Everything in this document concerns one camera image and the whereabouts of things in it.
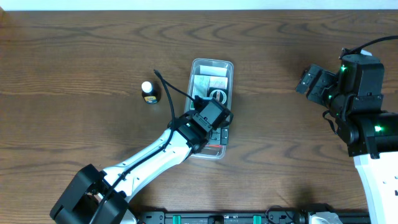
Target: white wall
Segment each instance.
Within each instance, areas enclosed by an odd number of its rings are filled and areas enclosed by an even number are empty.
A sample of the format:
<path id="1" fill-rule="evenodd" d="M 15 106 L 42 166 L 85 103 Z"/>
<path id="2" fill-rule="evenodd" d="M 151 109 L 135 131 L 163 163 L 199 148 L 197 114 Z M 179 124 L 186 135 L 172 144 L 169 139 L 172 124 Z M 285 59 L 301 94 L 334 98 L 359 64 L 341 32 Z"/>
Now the white wall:
<path id="1" fill-rule="evenodd" d="M 5 11 L 398 9 L 398 0 L 0 0 Z"/>

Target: black bottle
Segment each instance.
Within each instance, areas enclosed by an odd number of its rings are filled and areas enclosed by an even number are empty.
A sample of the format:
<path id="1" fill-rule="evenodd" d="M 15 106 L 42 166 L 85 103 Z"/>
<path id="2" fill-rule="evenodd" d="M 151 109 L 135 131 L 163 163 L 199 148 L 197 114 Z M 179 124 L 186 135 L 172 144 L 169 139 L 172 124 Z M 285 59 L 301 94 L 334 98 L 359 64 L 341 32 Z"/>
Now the black bottle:
<path id="1" fill-rule="evenodd" d="M 156 88 L 157 85 L 153 85 L 150 82 L 143 82 L 141 85 L 142 88 L 142 97 L 148 104 L 154 104 L 159 102 L 160 100 L 160 91 L 159 88 Z"/>

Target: clear plastic container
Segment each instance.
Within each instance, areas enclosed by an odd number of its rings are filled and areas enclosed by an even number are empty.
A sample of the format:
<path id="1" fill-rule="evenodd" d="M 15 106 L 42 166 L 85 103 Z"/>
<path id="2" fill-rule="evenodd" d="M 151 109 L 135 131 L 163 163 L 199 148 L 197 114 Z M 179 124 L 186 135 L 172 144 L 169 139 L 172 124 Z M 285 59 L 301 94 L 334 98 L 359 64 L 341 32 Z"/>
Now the clear plastic container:
<path id="1" fill-rule="evenodd" d="M 214 97 L 228 109 L 232 104 L 234 65 L 231 62 L 213 59 L 197 58 L 192 63 L 188 94 Z M 193 103 L 187 98 L 185 112 L 193 109 Z M 229 126 L 213 130 L 208 145 L 201 153 L 191 157 L 200 159 L 221 159 L 225 155 L 229 139 Z"/>

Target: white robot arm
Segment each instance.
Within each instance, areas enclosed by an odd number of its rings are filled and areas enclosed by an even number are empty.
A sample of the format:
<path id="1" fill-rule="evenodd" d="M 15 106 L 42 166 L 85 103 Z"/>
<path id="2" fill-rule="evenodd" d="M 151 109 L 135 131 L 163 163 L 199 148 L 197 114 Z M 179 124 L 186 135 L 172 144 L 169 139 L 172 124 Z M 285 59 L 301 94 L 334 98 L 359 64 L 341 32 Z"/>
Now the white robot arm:
<path id="1" fill-rule="evenodd" d="M 398 152 L 354 156 L 372 223 L 396 223 L 398 209 Z"/>
<path id="2" fill-rule="evenodd" d="M 194 104 L 196 110 L 174 119 L 158 140 L 131 158 L 101 172 L 91 164 L 82 168 L 51 210 L 53 220 L 136 224 L 128 210 L 133 196 L 163 171 L 199 152 L 212 130 L 232 122 L 233 114 L 216 99 L 196 97 Z M 102 198 L 100 203 L 95 195 Z"/>
<path id="3" fill-rule="evenodd" d="M 115 166 L 107 167 L 104 171 L 107 173 L 104 177 L 109 184 L 113 184 L 122 172 L 133 166 L 138 160 L 155 152 L 162 147 L 166 139 L 169 137 L 171 130 L 167 129 L 158 140 L 138 152 L 131 158 L 116 164 Z M 191 153 L 191 148 L 187 145 L 187 140 L 178 132 L 174 131 L 170 144 L 161 152 L 157 153 L 141 165 L 137 166 L 131 171 L 126 178 L 121 181 L 115 188 L 117 192 L 125 192 L 125 201 L 130 200 L 145 187 L 150 181 L 168 168 L 180 164 Z M 124 215 L 122 224 L 136 224 L 137 220 L 134 215 L 127 210 Z"/>

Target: wood grain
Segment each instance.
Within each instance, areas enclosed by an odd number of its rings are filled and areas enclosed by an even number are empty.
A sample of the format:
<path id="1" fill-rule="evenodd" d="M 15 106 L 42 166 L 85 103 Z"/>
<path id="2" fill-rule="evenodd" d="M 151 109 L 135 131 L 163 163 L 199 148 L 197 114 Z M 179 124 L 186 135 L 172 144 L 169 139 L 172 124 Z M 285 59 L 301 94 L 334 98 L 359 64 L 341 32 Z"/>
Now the wood grain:
<path id="1" fill-rule="evenodd" d="M 76 172 L 102 169 L 157 139 L 163 99 L 152 69 L 186 90 L 195 58 L 234 63 L 231 140 L 219 161 L 188 159 L 135 198 L 167 210 L 366 208 L 325 110 L 295 93 L 303 68 L 339 66 L 342 47 L 398 30 L 397 11 L 10 12 L 0 28 L 0 223 L 52 223 Z M 368 48 L 386 68 L 383 109 L 398 111 L 397 42 Z M 184 98 L 172 93 L 176 114 Z"/>

